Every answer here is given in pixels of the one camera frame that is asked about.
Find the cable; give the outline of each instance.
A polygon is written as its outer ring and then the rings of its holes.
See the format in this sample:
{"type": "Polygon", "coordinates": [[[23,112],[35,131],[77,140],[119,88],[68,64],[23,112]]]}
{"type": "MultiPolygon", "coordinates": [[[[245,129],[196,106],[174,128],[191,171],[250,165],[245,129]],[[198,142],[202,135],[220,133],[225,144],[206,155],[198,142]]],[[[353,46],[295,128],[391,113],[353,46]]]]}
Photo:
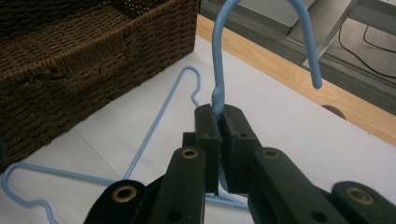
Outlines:
{"type": "Polygon", "coordinates": [[[366,65],[367,68],[369,68],[370,70],[372,70],[372,71],[375,72],[376,74],[379,74],[380,76],[383,76],[383,77],[396,78],[396,77],[389,76],[389,75],[386,75],[386,74],[383,74],[383,73],[380,73],[380,72],[374,70],[374,68],[372,68],[370,65],[368,65],[361,57],[359,57],[359,55],[357,55],[355,52],[353,52],[352,50],[350,50],[350,49],[348,49],[347,47],[345,47],[345,46],[343,45],[343,43],[341,42],[341,31],[342,31],[342,29],[343,29],[343,26],[341,26],[340,31],[338,32],[338,43],[340,43],[340,45],[341,45],[341,47],[342,47],[343,49],[345,49],[346,51],[348,51],[349,53],[351,53],[353,56],[355,56],[361,63],[363,63],[364,65],[366,65]]]}
{"type": "Polygon", "coordinates": [[[366,39],[366,33],[367,33],[367,30],[368,30],[368,29],[369,29],[369,26],[367,26],[366,29],[364,30],[364,35],[363,35],[363,40],[364,40],[364,42],[366,42],[367,44],[369,44],[369,45],[371,45],[371,46],[374,46],[374,47],[376,47],[376,48],[382,49],[382,50],[384,50],[384,51],[387,51],[387,52],[390,52],[390,53],[396,53],[395,50],[385,49],[385,48],[382,48],[382,47],[380,47],[380,46],[378,46],[378,45],[375,45],[375,44],[369,42],[369,41],[366,39]]]}

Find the hanger hook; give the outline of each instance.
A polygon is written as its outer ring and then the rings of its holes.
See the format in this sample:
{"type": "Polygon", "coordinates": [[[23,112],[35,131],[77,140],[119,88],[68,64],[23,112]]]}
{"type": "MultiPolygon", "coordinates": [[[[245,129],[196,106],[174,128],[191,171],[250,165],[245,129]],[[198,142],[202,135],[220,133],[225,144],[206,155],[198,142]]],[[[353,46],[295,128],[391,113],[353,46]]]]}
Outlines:
{"type": "MultiPolygon", "coordinates": [[[[212,111],[216,118],[220,120],[220,114],[224,109],[225,103],[225,88],[224,88],[224,75],[221,53],[221,37],[227,18],[234,7],[241,0],[227,0],[221,8],[218,16],[216,17],[215,26],[212,34],[212,54],[213,66],[215,72],[216,86],[212,92],[212,111]]],[[[288,0],[294,7],[303,26],[304,42],[306,53],[308,55],[309,67],[311,70],[311,79],[314,88],[319,89],[322,86],[318,54],[315,47],[315,38],[312,31],[311,20],[308,11],[302,0],[288,0]]]]}

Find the white wall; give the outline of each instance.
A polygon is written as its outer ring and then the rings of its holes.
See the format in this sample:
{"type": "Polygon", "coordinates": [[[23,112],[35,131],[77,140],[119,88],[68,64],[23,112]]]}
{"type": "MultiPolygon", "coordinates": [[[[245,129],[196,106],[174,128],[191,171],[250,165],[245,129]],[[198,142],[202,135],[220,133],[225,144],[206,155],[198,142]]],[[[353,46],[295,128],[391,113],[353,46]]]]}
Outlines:
{"type": "MultiPolygon", "coordinates": [[[[310,7],[316,0],[304,1],[307,7],[310,7]]],[[[289,27],[298,20],[297,14],[287,0],[243,0],[239,5],[289,27]]]]}

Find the woven basket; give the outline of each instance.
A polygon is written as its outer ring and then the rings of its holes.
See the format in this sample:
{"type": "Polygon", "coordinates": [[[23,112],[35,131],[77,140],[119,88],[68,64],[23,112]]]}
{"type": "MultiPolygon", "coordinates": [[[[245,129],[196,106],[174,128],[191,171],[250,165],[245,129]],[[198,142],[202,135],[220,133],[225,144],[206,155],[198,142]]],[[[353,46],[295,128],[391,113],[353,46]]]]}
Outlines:
{"type": "Polygon", "coordinates": [[[0,172],[194,48],[198,0],[5,2],[0,172]]]}

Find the table surface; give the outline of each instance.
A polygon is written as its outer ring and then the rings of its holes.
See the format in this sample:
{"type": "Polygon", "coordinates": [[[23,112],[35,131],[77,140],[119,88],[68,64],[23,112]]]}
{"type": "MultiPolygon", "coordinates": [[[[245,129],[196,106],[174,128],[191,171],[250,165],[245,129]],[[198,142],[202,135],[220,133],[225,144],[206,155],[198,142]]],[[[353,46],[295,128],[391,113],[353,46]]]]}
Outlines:
{"type": "MultiPolygon", "coordinates": [[[[211,46],[205,39],[210,38],[213,23],[199,17],[198,24],[192,54],[95,112],[24,161],[122,179],[185,65],[200,70],[202,89],[197,100],[210,103],[213,65],[211,46]]],[[[392,173],[396,170],[396,148],[394,142],[387,143],[394,140],[395,126],[389,124],[394,123],[394,117],[328,82],[322,90],[314,90],[304,69],[227,30],[224,49],[231,52],[223,53],[226,103],[244,111],[262,145],[285,151],[320,188],[330,190],[335,182],[352,180],[396,203],[396,177],[392,173]],[[340,108],[348,121],[322,108],[323,104],[340,108]]],[[[148,184],[163,175],[173,151],[181,146],[182,133],[193,131],[190,92],[195,83],[192,72],[182,78],[131,179],[148,184]]],[[[23,169],[13,171],[8,184],[23,199],[48,200],[59,223],[82,223],[106,188],[23,169]]],[[[21,207],[2,190],[0,207],[0,223],[48,223],[42,207],[21,207]]],[[[207,203],[205,223],[252,223],[252,219],[245,210],[207,203]]]]}

